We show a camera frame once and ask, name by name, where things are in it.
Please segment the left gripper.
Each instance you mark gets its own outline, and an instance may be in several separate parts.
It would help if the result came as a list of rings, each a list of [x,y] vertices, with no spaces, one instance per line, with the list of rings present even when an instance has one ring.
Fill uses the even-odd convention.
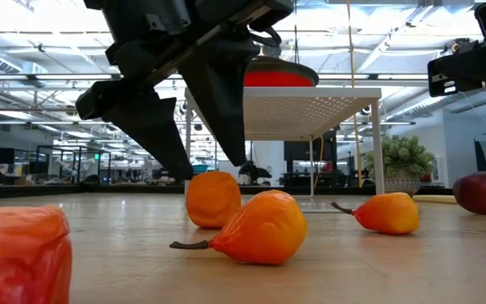
[[[210,132],[234,166],[246,161],[244,77],[257,41],[278,46],[273,26],[292,0],[84,0],[103,13],[114,43],[108,62],[126,78],[161,80],[177,69]],[[177,99],[125,79],[94,83],[75,103],[83,120],[111,122],[170,174],[191,178],[174,114]]]

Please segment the orange mandarin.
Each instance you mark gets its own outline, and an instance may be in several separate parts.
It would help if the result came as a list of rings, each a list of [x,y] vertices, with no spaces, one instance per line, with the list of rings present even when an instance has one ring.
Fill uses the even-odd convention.
[[[228,172],[204,172],[189,182],[186,211],[192,223],[200,228],[223,228],[240,206],[238,182]]]

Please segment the red and grey colander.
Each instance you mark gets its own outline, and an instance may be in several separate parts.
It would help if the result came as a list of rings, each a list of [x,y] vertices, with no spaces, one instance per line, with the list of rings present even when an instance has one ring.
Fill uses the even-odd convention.
[[[244,77],[245,87],[316,87],[318,83],[312,68],[265,56],[253,59]]]

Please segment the dark red apple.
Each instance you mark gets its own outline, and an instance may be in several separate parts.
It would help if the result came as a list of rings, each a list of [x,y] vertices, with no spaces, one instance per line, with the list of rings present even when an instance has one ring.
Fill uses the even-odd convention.
[[[456,202],[474,214],[486,214],[486,172],[459,178],[453,185]]]

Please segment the green succulent in pot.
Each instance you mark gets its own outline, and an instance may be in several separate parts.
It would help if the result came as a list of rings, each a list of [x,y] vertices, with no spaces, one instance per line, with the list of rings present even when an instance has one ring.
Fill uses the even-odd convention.
[[[386,192],[415,195],[420,179],[431,175],[435,155],[419,143],[418,136],[385,136],[381,149]]]

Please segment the pale yellow banana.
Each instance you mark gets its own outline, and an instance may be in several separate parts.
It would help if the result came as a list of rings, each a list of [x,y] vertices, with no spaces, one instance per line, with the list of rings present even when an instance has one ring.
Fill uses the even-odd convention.
[[[419,203],[456,204],[452,195],[414,195],[413,200]]]

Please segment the white perforated metal shelf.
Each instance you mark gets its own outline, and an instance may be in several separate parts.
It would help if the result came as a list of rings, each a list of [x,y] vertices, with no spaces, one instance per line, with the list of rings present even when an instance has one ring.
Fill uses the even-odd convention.
[[[375,192],[385,192],[377,88],[246,87],[245,139],[312,143],[366,106],[371,107]]]

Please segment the black table frame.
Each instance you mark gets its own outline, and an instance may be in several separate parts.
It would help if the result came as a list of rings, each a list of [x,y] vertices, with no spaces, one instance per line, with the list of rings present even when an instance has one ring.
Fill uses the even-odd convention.
[[[310,196],[308,187],[240,187],[241,194],[253,195],[267,190],[280,190],[291,195]],[[75,194],[75,193],[155,193],[155,194],[183,194],[183,186],[147,186],[147,185],[90,185],[67,184],[45,186],[0,186],[0,198],[20,198],[47,195]],[[374,195],[373,187],[362,188],[315,188],[314,195]],[[453,195],[450,188],[421,187],[418,195]]]

